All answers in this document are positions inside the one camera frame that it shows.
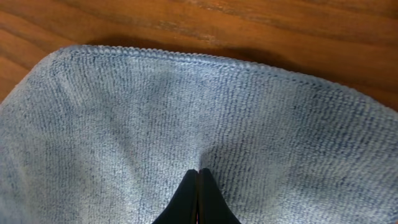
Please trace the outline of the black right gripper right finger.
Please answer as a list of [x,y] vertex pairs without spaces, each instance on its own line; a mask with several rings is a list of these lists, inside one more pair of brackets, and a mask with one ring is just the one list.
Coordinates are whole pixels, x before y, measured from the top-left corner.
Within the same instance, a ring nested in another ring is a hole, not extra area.
[[198,174],[198,224],[240,224],[225,202],[211,171]]

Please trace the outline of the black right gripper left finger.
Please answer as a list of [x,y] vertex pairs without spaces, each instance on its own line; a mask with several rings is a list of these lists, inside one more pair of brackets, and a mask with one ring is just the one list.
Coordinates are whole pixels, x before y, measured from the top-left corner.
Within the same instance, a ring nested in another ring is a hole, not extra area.
[[169,204],[152,224],[197,223],[197,176],[196,170],[188,170]]

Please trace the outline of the blue microfiber cloth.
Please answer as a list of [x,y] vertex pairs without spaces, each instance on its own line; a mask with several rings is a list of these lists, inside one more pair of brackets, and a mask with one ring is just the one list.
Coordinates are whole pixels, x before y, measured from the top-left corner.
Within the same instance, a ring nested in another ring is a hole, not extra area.
[[263,64],[90,45],[1,103],[2,223],[150,223],[201,168],[242,223],[395,223],[397,113]]

